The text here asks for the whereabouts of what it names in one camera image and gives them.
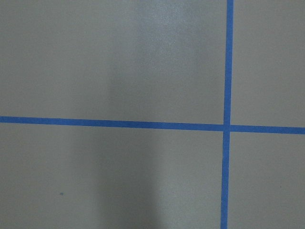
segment gray surface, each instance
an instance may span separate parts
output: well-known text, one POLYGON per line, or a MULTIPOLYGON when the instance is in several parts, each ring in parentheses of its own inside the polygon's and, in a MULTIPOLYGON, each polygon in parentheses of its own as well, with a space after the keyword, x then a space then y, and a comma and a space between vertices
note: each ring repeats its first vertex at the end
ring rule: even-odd
POLYGON ((305 1, 234 1, 232 124, 305 127, 305 1))
POLYGON ((1 115, 223 121, 226 3, 0 2, 1 115))
POLYGON ((228 229, 305 228, 305 136, 231 135, 228 229))
POLYGON ((221 132, 0 127, 0 228, 219 228, 221 132))

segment gray floor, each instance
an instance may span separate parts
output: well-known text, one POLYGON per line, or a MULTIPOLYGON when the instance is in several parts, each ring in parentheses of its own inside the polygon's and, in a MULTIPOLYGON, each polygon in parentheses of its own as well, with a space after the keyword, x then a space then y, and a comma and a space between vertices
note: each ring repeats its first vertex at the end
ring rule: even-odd
MULTIPOLYGON (((232 124, 305 127, 305 2, 235 0, 232 124)), ((226 1, 0 1, 2 116, 222 124, 226 1)), ((222 132, 0 124, 2 229, 219 229, 222 132)), ((231 133, 229 229, 305 228, 305 135, 231 133)))
POLYGON ((0 228, 219 228, 221 132, 0 127, 0 228))

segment horizontal blue tape line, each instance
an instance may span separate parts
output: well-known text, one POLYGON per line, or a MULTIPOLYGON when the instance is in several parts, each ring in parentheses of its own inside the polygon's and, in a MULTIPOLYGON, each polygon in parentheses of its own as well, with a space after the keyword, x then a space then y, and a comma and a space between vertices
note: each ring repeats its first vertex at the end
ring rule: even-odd
POLYGON ((33 118, 33 117, 11 117, 11 116, 0 116, 0 123, 104 126, 104 127, 170 129, 170 130, 205 130, 205 131, 223 131, 224 128, 223 125, 218 125, 218 124, 135 122, 135 121, 33 118))
POLYGON ((305 135, 305 127, 260 126, 260 125, 231 125, 231 132, 273 133, 305 135))

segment vertical blue tape line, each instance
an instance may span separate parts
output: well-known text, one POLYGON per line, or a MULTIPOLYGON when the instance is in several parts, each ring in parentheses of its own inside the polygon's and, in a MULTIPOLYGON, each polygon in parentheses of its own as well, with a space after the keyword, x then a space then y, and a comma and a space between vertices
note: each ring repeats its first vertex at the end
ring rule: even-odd
POLYGON ((227 225, 228 225, 232 52, 233 52, 233 7, 234 7, 234 0, 227 0, 225 80, 224 80, 223 164, 222 164, 222 189, 221 189, 221 219, 220 219, 221 229, 227 229, 227 225))

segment blue tape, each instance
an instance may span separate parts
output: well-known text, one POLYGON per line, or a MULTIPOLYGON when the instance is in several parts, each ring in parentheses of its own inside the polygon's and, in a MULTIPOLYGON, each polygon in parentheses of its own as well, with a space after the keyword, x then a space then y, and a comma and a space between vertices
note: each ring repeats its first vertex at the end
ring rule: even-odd
POLYGON ((229 160, 230 160, 230 125, 231 125, 231 90, 232 90, 232 53, 233 53, 233 7, 234 1, 227 1, 227 24, 225 45, 225 80, 224 80, 224 133, 223 133, 223 163, 221 188, 221 218, 220 228, 228 225, 229 196, 229 160))
POLYGON ((104 127, 125 127, 125 128, 144 128, 144 129, 169 129, 169 130, 223 131, 223 125, 217 125, 217 124, 134 122, 134 121, 64 119, 64 118, 33 118, 33 117, 10 117, 10 116, 0 116, 0 123, 104 126, 104 127))
POLYGON ((231 132, 305 135, 305 127, 231 125, 231 132))

